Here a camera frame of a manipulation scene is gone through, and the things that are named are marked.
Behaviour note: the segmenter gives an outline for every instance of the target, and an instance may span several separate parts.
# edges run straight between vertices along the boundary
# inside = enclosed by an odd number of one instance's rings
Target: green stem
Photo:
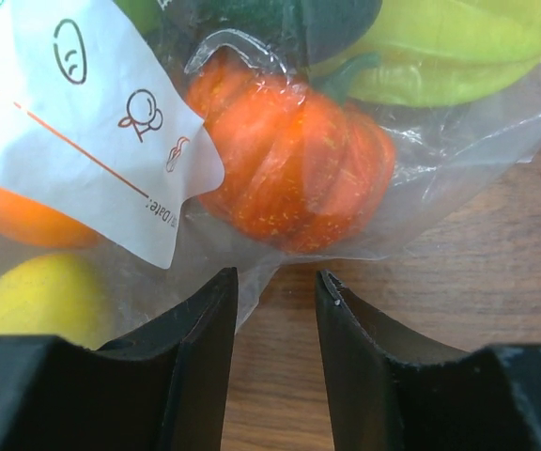
[[[362,71],[379,66],[377,53],[359,54],[346,61],[333,73],[313,82],[313,86],[327,97],[342,105],[348,99],[349,88],[354,78]]]

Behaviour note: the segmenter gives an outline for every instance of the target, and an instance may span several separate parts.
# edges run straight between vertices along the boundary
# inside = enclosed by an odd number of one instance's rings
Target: wooden table
[[[541,151],[399,256],[280,270],[236,338],[223,451],[333,450],[313,299],[323,268],[464,350],[541,341]]]

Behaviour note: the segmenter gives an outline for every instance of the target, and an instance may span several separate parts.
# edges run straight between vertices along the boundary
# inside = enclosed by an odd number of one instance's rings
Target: orange fruit
[[[98,233],[69,216],[0,188],[0,234],[24,244],[77,249],[94,246]]]

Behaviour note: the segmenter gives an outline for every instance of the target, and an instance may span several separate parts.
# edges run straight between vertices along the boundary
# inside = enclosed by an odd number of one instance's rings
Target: paper label
[[[170,267],[189,197],[224,169],[110,0],[0,0],[0,186]]]

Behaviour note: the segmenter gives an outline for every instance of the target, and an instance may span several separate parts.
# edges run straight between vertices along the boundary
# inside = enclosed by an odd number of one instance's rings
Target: green vegetable
[[[360,38],[381,0],[173,0],[168,18],[198,43],[237,28],[297,66],[320,62]]]
[[[518,81],[541,62],[541,0],[383,0],[373,27],[315,65],[314,78],[360,54],[349,95],[376,103],[442,106],[474,101]]]
[[[115,0],[115,3],[131,19],[141,35],[159,26],[162,10],[157,0]]]

